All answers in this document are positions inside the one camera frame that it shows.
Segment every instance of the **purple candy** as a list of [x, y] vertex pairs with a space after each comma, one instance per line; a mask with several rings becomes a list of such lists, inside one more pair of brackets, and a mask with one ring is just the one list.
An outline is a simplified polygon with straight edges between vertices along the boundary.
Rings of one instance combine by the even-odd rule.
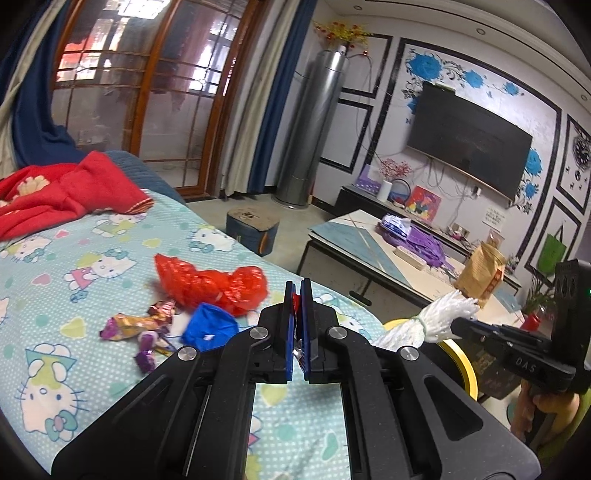
[[117, 326], [117, 321], [111, 317], [107, 320], [105, 325], [105, 329], [99, 332], [99, 335], [104, 340], [109, 340], [116, 336], [119, 333], [119, 327]]
[[156, 341], [158, 340], [158, 334], [156, 332], [147, 331], [139, 334], [139, 350], [145, 352], [154, 348]]
[[151, 351], [141, 351], [134, 358], [143, 374], [149, 374], [156, 369], [156, 360], [154, 360]]

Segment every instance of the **television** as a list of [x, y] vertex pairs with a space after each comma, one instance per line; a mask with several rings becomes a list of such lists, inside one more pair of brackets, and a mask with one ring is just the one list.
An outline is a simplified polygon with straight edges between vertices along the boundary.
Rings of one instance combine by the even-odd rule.
[[514, 200], [531, 135], [453, 91], [425, 82], [407, 145]]

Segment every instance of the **red blanket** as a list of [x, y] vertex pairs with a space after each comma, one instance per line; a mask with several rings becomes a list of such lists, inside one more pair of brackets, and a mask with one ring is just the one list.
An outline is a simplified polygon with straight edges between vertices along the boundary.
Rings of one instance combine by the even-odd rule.
[[11, 201], [21, 182], [37, 176], [44, 176], [50, 184], [0, 207], [0, 240], [45, 230], [95, 210], [133, 215], [154, 204], [109, 157], [99, 152], [90, 153], [78, 165], [23, 168], [0, 180], [0, 199]]

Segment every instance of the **purple bag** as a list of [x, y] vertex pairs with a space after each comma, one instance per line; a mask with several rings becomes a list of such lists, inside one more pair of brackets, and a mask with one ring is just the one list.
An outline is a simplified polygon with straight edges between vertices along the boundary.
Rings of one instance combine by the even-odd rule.
[[379, 231], [382, 238], [390, 245], [408, 248], [411, 252], [417, 254], [427, 262], [427, 265], [430, 267], [439, 268], [446, 263], [445, 252], [443, 251], [441, 243], [435, 240], [431, 235], [423, 233], [414, 226], [411, 227], [406, 240], [402, 240], [399, 237], [390, 234], [390, 232], [384, 228], [380, 228]]

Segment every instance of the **bed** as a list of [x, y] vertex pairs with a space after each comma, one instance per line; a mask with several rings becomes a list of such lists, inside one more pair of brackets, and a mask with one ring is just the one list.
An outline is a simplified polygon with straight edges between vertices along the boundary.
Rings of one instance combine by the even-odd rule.
[[[300, 279], [267, 263], [189, 208], [147, 191], [146, 213], [87, 215], [24, 239], [0, 242], [0, 410], [47, 471], [56, 454], [143, 378], [137, 342], [99, 339], [106, 320], [141, 316], [165, 298], [154, 255], [199, 268], [257, 265], [279, 303]], [[368, 339], [383, 331], [361, 306], [318, 284], [316, 301]], [[258, 315], [237, 318], [239, 327]], [[171, 338], [179, 346], [180, 338]], [[258, 385], [248, 442], [248, 480], [345, 479], [349, 461], [338, 385], [309, 385], [294, 365], [288, 385]]]

